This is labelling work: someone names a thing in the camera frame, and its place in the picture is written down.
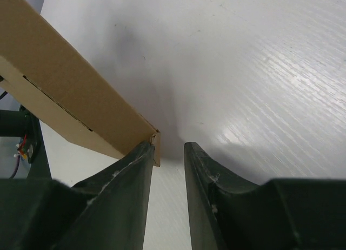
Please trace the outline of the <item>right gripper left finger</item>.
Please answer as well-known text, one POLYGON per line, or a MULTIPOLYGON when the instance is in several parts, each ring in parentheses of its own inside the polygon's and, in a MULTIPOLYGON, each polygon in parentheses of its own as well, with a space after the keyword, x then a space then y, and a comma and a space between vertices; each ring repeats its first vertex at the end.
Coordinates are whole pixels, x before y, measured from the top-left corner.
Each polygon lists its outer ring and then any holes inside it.
POLYGON ((142 249, 155 148, 69 187, 53 179, 1 180, 1 249, 142 249))

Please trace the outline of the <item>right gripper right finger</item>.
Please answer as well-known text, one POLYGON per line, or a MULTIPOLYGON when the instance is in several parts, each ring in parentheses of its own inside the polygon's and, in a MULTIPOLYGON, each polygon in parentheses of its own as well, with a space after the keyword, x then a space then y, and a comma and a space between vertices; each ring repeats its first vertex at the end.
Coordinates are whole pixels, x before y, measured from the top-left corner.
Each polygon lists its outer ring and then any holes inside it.
POLYGON ((184 145, 193 249, 345 249, 345 181, 275 178, 256 185, 184 145))

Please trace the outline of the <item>cardboard box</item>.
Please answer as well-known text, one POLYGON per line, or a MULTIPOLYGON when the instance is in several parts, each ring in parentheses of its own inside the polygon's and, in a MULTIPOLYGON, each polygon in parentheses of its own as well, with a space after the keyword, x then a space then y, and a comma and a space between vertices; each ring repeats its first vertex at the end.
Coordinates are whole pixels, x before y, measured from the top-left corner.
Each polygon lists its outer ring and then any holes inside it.
POLYGON ((120 159, 160 134, 26 0, 1 0, 1 87, 67 141, 120 159))

